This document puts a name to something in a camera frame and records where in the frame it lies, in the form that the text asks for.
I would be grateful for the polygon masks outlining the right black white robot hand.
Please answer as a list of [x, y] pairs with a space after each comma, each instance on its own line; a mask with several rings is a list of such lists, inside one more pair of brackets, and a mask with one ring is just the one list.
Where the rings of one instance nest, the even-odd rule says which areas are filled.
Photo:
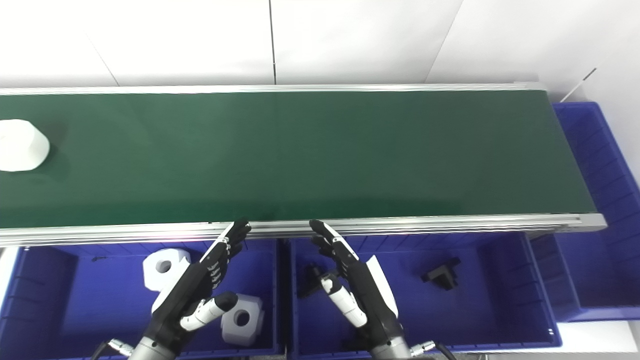
[[318, 253], [334, 260], [337, 274], [326, 273], [319, 281], [325, 294], [358, 331], [356, 343], [376, 360], [410, 357], [398, 315], [387, 303], [368, 263], [360, 260], [350, 244], [329, 224], [311, 219], [315, 232], [311, 242]]

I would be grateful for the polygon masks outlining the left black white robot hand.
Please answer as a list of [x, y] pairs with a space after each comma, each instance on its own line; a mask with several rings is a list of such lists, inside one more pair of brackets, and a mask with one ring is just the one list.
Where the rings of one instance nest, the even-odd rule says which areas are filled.
[[151, 352], [147, 360], [178, 357], [191, 340], [189, 330], [180, 321], [192, 316], [198, 305], [215, 302], [211, 297], [213, 290], [224, 280], [230, 260], [240, 253], [251, 229], [246, 218], [237, 219], [222, 231], [199, 261], [186, 266], [167, 296], [151, 312], [150, 324], [140, 341]]

